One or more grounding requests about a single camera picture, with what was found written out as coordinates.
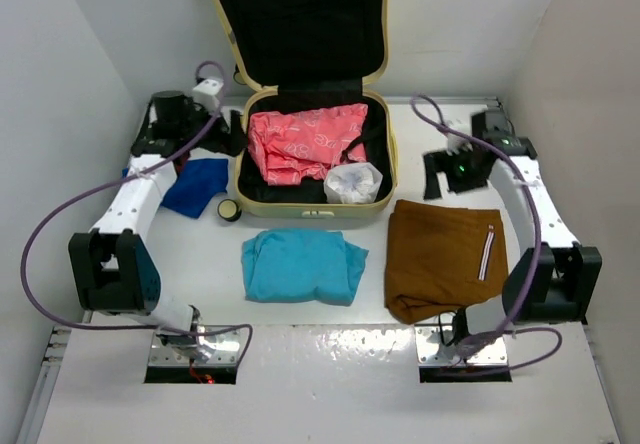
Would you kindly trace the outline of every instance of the brown pants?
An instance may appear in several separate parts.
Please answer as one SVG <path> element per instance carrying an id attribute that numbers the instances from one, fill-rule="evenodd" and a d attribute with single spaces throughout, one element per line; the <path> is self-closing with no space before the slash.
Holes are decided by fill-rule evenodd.
<path id="1" fill-rule="evenodd" d="M 389 219 L 385 306 L 406 324 L 497 296 L 507 278 L 500 211 L 400 200 Z"/>

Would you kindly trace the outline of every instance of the clear plastic bag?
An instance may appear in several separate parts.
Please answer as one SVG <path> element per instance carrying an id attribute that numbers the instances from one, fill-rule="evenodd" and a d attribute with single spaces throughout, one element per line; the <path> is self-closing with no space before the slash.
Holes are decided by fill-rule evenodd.
<path id="1" fill-rule="evenodd" d="M 324 180 L 329 204 L 371 204 L 382 183 L 382 174 L 369 162 L 336 166 Z"/>

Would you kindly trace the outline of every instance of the suitcase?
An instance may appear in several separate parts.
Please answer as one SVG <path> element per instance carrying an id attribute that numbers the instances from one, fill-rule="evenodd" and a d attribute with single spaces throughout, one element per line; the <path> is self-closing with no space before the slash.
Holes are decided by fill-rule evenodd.
<path id="1" fill-rule="evenodd" d="M 235 186 L 243 210 L 262 217 L 365 218 L 391 200 L 397 149 L 389 109 L 366 86 L 387 65 L 386 0 L 213 0 L 238 70 L 255 94 L 243 113 L 283 114 L 366 103 L 362 138 L 367 160 L 383 175 L 376 202 L 327 204 L 323 182 L 269 186 L 249 152 L 236 159 Z"/>

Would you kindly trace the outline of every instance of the suitcase lid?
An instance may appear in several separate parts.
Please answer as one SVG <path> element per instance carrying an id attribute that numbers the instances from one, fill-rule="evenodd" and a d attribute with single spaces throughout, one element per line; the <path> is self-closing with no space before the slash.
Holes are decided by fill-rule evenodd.
<path id="1" fill-rule="evenodd" d="M 375 82 L 387 66 L 386 0 L 214 0 L 244 81 Z"/>

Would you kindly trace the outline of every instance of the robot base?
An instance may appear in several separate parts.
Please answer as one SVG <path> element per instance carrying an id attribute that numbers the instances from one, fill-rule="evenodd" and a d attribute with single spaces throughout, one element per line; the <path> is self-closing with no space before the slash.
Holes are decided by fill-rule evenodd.
<path id="1" fill-rule="evenodd" d="M 218 329 L 224 329 L 224 326 L 198 326 L 199 332 Z M 165 345 L 163 338 L 157 333 L 153 335 L 144 379 L 146 384 L 199 384 L 194 373 L 205 383 L 208 381 L 205 376 L 210 376 L 215 384 L 236 383 L 237 361 L 245 345 L 239 331 L 197 338 L 197 343 L 191 344 L 197 347 L 197 359 L 185 356 L 189 345 L 177 350 Z"/>
<path id="2" fill-rule="evenodd" d="M 453 335 L 450 323 L 415 327 L 420 382 L 511 382 L 509 360 L 504 339 L 497 339 L 482 351 L 462 361 L 454 346 L 445 346 Z M 474 376 L 477 371 L 501 370 L 488 376 Z"/>

